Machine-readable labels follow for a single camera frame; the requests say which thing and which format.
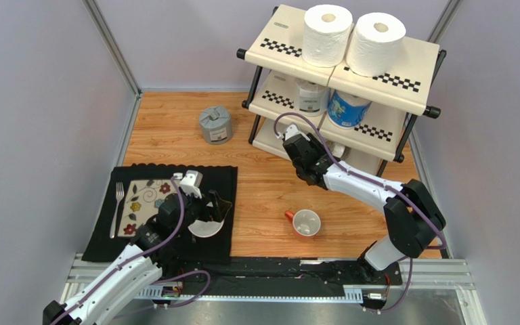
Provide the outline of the blue-wrapped paper roll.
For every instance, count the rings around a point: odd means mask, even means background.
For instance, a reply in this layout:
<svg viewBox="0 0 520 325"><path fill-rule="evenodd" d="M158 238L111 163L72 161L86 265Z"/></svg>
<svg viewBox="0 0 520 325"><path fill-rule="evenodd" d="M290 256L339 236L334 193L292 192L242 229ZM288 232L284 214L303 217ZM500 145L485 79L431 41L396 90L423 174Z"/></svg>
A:
<svg viewBox="0 0 520 325"><path fill-rule="evenodd" d="M354 128L363 121L371 104L365 98L334 90L328 104L327 117L340 128Z"/></svg>

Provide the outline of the white plastic-wrapped paper roll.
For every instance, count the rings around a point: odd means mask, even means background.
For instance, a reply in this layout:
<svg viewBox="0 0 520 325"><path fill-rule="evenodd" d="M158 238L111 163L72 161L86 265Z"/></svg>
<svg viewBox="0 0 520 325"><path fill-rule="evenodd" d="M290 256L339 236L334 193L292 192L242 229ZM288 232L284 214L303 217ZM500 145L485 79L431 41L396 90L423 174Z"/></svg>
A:
<svg viewBox="0 0 520 325"><path fill-rule="evenodd" d="M328 87L295 78L294 109L305 116L320 116L327 110L330 99Z"/></svg>

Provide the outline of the grey-wrapped paper roll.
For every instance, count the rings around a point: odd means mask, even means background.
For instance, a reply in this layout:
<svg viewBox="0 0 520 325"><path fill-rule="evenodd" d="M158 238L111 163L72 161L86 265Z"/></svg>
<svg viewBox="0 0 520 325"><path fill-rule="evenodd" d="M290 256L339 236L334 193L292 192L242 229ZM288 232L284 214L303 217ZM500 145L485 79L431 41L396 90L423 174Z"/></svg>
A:
<svg viewBox="0 0 520 325"><path fill-rule="evenodd" d="M232 118L224 106L211 106L204 109L198 123L206 143L220 145L233 137Z"/></svg>

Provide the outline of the plain white paper roll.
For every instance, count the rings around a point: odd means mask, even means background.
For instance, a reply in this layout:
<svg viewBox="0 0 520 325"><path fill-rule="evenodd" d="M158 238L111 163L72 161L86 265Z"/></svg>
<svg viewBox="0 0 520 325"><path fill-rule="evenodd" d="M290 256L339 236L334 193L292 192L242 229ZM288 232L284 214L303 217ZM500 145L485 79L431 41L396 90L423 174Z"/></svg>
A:
<svg viewBox="0 0 520 325"><path fill-rule="evenodd" d="M304 15L301 57L312 66L331 68L345 56L353 26L351 12L339 5L316 5Z"/></svg>

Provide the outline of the white embossed paper roll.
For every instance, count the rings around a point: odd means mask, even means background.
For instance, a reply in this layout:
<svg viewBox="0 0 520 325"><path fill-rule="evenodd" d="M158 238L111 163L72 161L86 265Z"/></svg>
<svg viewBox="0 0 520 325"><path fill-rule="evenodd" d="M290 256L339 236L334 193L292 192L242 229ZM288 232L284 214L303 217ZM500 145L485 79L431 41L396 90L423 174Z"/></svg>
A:
<svg viewBox="0 0 520 325"><path fill-rule="evenodd" d="M406 27L395 16L372 12L358 18L354 27L346 63L363 77L384 74L393 65L406 36Z"/></svg>

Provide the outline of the black-wrapped paper roll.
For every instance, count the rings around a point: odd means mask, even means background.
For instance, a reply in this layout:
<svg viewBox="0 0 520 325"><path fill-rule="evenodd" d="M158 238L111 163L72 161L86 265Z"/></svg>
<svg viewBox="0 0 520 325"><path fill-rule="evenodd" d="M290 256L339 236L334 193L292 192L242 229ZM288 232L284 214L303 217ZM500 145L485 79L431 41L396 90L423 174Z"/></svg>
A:
<svg viewBox="0 0 520 325"><path fill-rule="evenodd" d="M351 153L351 148L336 142L328 143L328 148L332 155L339 160L345 160Z"/></svg>

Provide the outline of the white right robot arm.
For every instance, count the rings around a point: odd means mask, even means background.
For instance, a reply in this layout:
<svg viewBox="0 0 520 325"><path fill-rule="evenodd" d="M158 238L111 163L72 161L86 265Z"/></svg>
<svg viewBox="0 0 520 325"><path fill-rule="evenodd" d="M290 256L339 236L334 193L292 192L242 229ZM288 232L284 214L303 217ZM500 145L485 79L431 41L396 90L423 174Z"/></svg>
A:
<svg viewBox="0 0 520 325"><path fill-rule="evenodd" d="M358 258L361 275L378 276L404 258L417 258L446 226L446 221L424 183L389 181L329 157L311 134L283 137L283 148L297 176L310 186L346 194L380 211L388 234Z"/></svg>

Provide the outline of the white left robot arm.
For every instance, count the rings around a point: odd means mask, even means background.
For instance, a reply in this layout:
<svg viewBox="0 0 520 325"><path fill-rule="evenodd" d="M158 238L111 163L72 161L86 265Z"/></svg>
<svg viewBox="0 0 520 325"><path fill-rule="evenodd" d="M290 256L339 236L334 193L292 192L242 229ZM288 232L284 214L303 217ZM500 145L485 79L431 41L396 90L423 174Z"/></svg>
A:
<svg viewBox="0 0 520 325"><path fill-rule="evenodd" d="M173 273L177 252L172 243L178 235L198 221L223 221L232 207L215 190L201 195L173 193L91 284L64 303L48 304L43 323L109 323L145 287Z"/></svg>

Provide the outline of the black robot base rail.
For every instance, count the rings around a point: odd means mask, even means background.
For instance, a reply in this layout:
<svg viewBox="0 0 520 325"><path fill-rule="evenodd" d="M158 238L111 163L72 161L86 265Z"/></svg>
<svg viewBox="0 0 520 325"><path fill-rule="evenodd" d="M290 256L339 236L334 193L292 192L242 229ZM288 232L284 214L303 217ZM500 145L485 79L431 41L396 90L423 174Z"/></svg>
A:
<svg viewBox="0 0 520 325"><path fill-rule="evenodd" d="M161 299L187 299L198 292L220 299L345 299L380 309L390 289L405 283L399 263L383 271L366 269L357 259L232 257L228 263L174 263L163 278Z"/></svg>

